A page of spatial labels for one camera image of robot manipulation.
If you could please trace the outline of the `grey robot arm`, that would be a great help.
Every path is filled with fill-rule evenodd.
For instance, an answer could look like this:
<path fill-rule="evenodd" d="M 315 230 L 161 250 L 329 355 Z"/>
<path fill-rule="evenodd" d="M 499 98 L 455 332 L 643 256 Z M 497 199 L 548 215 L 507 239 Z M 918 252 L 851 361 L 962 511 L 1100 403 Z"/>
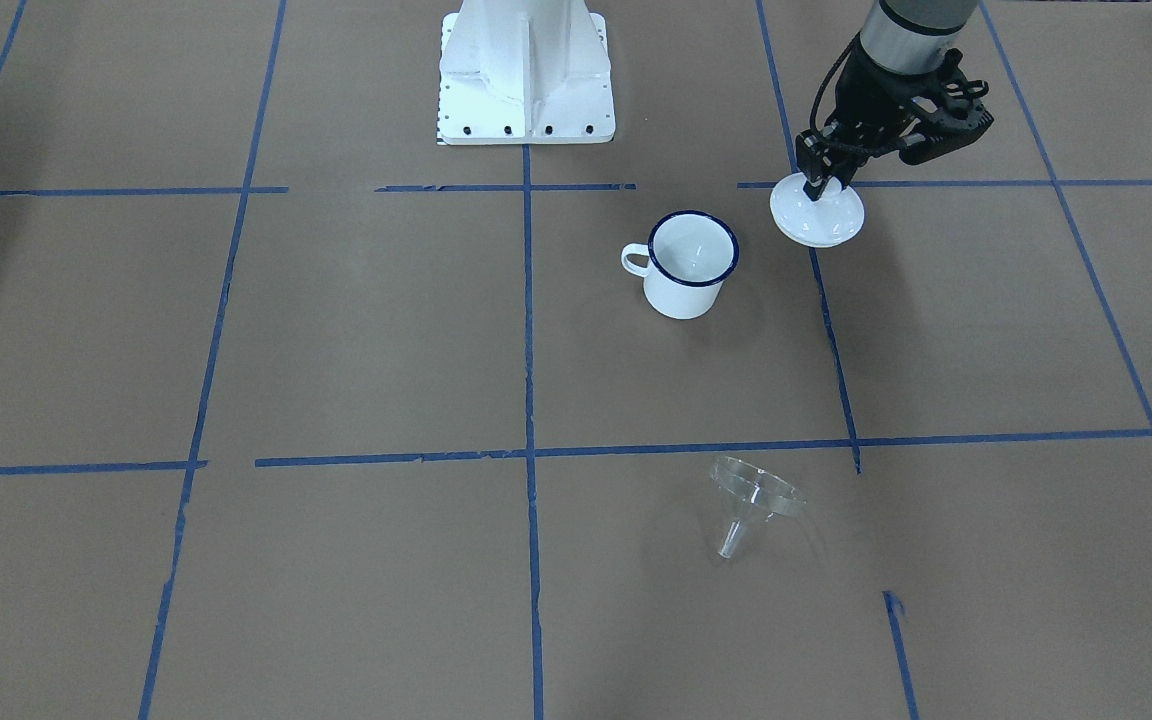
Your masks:
<path fill-rule="evenodd" d="M 809 200 L 846 190 L 869 160 L 916 167 L 972 145 L 995 118 L 990 85 L 961 68 L 955 41 L 973 1 L 876 1 L 814 94 L 795 141 Z"/>

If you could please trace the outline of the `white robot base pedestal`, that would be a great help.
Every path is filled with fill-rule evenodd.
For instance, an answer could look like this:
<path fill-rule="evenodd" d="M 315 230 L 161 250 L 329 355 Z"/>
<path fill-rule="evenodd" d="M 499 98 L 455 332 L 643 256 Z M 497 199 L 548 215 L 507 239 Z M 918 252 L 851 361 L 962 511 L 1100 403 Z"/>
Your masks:
<path fill-rule="evenodd" d="M 608 26 L 585 1 L 463 1 L 440 26 L 435 141 L 608 143 Z"/>

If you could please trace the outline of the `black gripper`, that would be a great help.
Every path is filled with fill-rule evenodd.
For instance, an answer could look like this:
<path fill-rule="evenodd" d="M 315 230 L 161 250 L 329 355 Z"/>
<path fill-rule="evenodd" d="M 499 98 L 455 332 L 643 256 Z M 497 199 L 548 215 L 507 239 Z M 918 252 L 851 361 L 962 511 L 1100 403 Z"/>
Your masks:
<path fill-rule="evenodd" d="M 895 152 L 910 167 L 972 145 L 995 118 L 983 99 L 990 86 L 960 68 L 948 50 L 940 65 L 914 76 L 886 70 L 861 47 L 847 47 L 814 92 L 808 126 L 797 136 L 797 168 L 810 202 L 829 179 L 850 185 L 870 159 Z"/>

